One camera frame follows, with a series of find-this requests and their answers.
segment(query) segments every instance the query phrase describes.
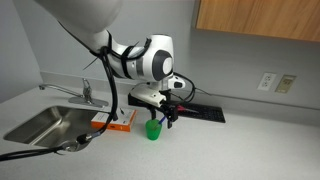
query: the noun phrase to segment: white countertop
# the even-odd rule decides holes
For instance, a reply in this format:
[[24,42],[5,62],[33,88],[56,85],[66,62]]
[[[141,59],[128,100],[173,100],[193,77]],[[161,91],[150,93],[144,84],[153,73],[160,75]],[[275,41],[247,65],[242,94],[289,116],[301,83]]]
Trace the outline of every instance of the white countertop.
[[[0,104],[0,154],[38,148],[3,137],[42,110],[54,105],[89,109],[69,104],[69,97],[35,88]],[[126,96],[119,100],[127,106]],[[226,124],[180,117],[150,141],[144,129],[150,114],[139,108],[132,132],[106,131],[84,150],[64,156],[0,162],[0,179],[320,179],[319,126],[228,109],[224,115]]]

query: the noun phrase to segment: white wall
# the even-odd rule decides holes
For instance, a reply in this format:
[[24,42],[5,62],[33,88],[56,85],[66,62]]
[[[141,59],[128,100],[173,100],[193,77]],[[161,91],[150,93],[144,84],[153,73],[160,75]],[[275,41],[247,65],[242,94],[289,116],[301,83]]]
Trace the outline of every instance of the white wall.
[[42,82],[39,66],[11,0],[0,1],[0,103]]
[[[41,71],[106,79],[101,64],[82,71],[93,57],[53,17],[33,1],[14,2]],[[196,30],[193,6],[127,0],[109,30],[123,44],[142,44],[152,33],[172,36],[175,70],[211,93],[320,109],[320,43]],[[269,92],[256,90],[264,72],[278,74]],[[297,76],[288,94],[274,92],[283,74]]]

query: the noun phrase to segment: green cup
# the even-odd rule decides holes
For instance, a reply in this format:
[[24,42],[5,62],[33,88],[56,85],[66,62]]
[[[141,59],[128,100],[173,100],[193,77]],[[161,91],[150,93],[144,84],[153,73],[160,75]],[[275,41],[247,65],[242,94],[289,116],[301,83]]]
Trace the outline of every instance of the green cup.
[[162,124],[159,124],[159,120],[151,119],[146,122],[146,131],[148,139],[154,141],[157,140],[161,132]]

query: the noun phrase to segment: cabinet door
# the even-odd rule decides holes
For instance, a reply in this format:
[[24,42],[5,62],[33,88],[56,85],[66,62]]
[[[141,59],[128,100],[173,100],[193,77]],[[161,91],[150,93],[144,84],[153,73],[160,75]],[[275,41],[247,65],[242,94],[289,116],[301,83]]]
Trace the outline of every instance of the cabinet door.
[[196,27],[320,42],[320,0],[201,0]]

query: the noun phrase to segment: stainless steel sink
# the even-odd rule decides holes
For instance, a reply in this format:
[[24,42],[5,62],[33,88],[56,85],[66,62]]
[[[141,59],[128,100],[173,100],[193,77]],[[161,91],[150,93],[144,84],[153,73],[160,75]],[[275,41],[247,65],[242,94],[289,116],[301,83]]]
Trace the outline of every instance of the stainless steel sink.
[[18,126],[4,136],[5,140],[42,147],[56,147],[77,136],[91,133],[91,119],[97,111],[54,106]]

